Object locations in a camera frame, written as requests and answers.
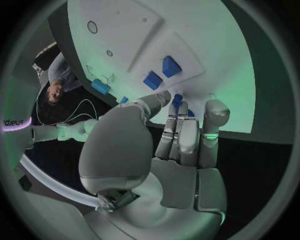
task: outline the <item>gray shirt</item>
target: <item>gray shirt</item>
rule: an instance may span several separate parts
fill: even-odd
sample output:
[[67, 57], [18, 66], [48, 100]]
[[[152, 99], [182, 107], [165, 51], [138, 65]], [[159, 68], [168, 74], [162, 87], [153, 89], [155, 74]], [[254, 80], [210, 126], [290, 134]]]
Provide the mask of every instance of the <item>gray shirt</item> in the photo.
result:
[[75, 74], [71, 72], [62, 53], [58, 54], [48, 69], [48, 78], [50, 84], [55, 81], [61, 81], [64, 92], [74, 90], [81, 86]]

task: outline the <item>man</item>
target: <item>man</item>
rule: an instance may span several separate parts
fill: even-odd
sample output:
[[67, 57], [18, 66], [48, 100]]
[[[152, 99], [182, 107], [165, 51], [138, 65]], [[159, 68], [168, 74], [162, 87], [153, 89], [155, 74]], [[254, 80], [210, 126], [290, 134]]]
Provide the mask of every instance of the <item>man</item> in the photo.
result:
[[74, 90], [81, 86], [62, 53], [59, 53], [48, 69], [50, 86], [46, 91], [46, 100], [50, 105], [55, 105], [64, 92]]

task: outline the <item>dark background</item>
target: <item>dark background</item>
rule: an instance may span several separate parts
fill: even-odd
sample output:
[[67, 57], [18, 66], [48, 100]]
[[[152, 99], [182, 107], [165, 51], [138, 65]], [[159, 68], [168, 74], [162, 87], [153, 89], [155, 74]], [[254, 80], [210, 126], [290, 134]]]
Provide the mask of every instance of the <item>dark background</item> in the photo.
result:
[[[0, 46], [3, 46], [3, 42], [6, 39], [5, 34], [9, 34], [12, 28], [16, 25], [16, 22], [22, 17], [26, 12], [26, 9], [30, 8], [37, 1], [17, 1], [11, 0], [9, 2], [0, 3], [0, 18], [3, 23], [1, 25], [2, 38], [0, 39]], [[298, 17], [297, 11], [300, 9], [299, 2], [294, 0], [265, 0], [261, 1], [268, 3], [271, 9], [276, 11], [280, 19], [286, 24], [286, 27], [294, 33], [294, 38], [299, 41], [299, 36], [296, 33], [299, 31], [300, 18]], [[226, 182], [238, 182], [243, 180], [246, 185], [236, 188], [227, 189], [228, 194], [232, 192], [240, 192], [239, 198], [233, 198], [228, 204], [228, 211], [232, 209], [231, 215], [227, 216], [227, 223], [230, 224], [231, 228], [221, 228], [220, 234], [224, 236], [231, 236], [232, 233], [236, 232], [237, 229], [247, 224], [258, 212], [253, 212], [251, 206], [256, 206], [256, 209], [260, 209], [263, 205], [260, 205], [261, 201], [257, 198], [263, 198], [268, 200], [272, 191], [263, 191], [263, 187], [257, 192], [257, 195], [248, 196], [247, 190], [253, 188], [253, 186], [262, 185], [269, 187], [270, 190], [274, 189], [279, 183], [280, 178], [275, 181], [268, 182], [268, 178], [264, 176], [280, 176], [285, 170], [288, 156], [290, 154], [291, 145], [277, 145], [269, 143], [256, 143], [249, 141], [240, 141], [234, 139], [220, 139], [220, 151], [219, 151], [219, 161], [218, 168], [220, 169], [225, 184]], [[273, 166], [271, 164], [265, 165], [259, 159], [268, 158], [274, 159]], [[231, 168], [228, 169], [230, 172], [235, 174], [230, 174], [226, 171], [225, 165], [230, 165]], [[255, 169], [258, 173], [256, 180], [253, 179], [249, 169]], [[277, 239], [279, 236], [286, 235], [293, 236], [297, 238], [299, 235], [297, 217], [298, 217], [298, 203], [300, 200], [299, 191], [297, 192], [294, 200], [283, 214], [282, 218], [278, 223], [271, 229], [271, 231], [263, 238], [266, 240]], [[4, 194], [0, 198], [0, 229], [3, 236], [8, 234], [10, 238], [13, 239], [33, 239], [34, 237], [31, 233], [24, 227], [24, 225], [19, 221], [17, 215], [14, 213], [13, 209], [10, 207], [9, 203], [6, 201]], [[246, 216], [240, 216], [239, 208], [247, 209]]]

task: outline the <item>man's hair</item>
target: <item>man's hair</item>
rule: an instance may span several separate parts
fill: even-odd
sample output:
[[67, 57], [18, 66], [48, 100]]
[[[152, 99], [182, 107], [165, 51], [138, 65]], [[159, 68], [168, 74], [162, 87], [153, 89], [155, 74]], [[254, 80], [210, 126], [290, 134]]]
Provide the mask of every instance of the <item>man's hair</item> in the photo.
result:
[[48, 92], [48, 91], [46, 91], [46, 93], [45, 93], [45, 99], [44, 99], [44, 101], [46, 102], [46, 103], [48, 103], [50, 106], [55, 106], [56, 104], [57, 104], [57, 102], [51, 102], [49, 99], [50, 99], [50, 95], [49, 95], [50, 93]]

